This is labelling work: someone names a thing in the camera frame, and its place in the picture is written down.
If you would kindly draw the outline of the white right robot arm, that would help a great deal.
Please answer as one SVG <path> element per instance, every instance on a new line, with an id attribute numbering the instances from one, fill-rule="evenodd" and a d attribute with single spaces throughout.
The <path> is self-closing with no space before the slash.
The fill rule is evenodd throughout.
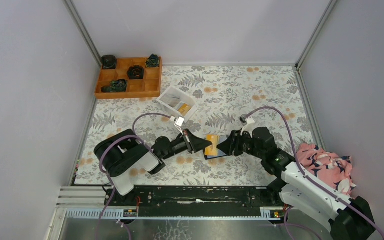
<path id="1" fill-rule="evenodd" d="M 261 165 L 276 176 L 267 191 L 273 206 L 282 203 L 295 207 L 325 227 L 334 240 L 367 240 L 375 231 L 369 203 L 332 189 L 308 170 L 297 166 L 296 159 L 278 148 L 274 136 L 265 127 L 252 133 L 233 130 L 217 148 L 228 156 L 244 153 L 261 160 Z"/>

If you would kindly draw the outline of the orange gold card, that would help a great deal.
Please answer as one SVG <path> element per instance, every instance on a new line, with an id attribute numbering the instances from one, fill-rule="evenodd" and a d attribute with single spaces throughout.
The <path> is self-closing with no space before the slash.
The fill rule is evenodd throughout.
<path id="1" fill-rule="evenodd" d="M 207 134 L 206 140 L 211 142 L 211 145 L 206 147 L 204 150 L 204 155 L 209 157 L 216 157 L 219 155 L 219 150 L 217 148 L 220 136 L 217 134 Z"/>

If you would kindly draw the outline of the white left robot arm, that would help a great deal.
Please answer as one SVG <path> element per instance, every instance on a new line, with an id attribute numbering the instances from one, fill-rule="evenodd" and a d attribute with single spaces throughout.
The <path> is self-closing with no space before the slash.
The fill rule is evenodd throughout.
<path id="1" fill-rule="evenodd" d="M 199 138 L 185 129 L 173 140 L 161 136 L 152 147 L 148 147 L 132 129 L 127 129 L 100 142 L 93 153 L 99 160 L 100 170 L 115 187 L 116 199 L 128 206 L 135 200 L 135 184 L 130 176 L 135 166 L 154 175 L 166 166 L 164 160 L 185 151 L 195 154 L 211 145 L 211 141 Z"/>

